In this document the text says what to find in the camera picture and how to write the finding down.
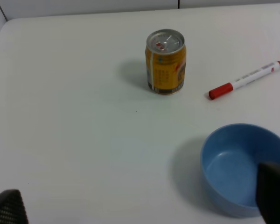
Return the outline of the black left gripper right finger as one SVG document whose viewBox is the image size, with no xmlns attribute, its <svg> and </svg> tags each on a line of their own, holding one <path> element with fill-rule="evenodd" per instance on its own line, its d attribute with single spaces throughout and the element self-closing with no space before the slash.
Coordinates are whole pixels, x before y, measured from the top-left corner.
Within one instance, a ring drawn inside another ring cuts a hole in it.
<svg viewBox="0 0 280 224">
<path fill-rule="evenodd" d="M 280 165 L 272 162 L 259 164 L 256 204 L 266 224 L 280 224 Z"/>
</svg>

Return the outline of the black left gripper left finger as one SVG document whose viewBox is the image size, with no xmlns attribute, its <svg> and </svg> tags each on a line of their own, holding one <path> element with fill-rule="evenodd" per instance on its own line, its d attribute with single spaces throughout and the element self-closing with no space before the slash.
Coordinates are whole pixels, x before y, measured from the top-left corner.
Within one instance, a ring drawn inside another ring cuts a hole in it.
<svg viewBox="0 0 280 224">
<path fill-rule="evenodd" d="M 8 189 L 0 193 L 0 224 L 29 224 L 18 189 Z"/>
</svg>

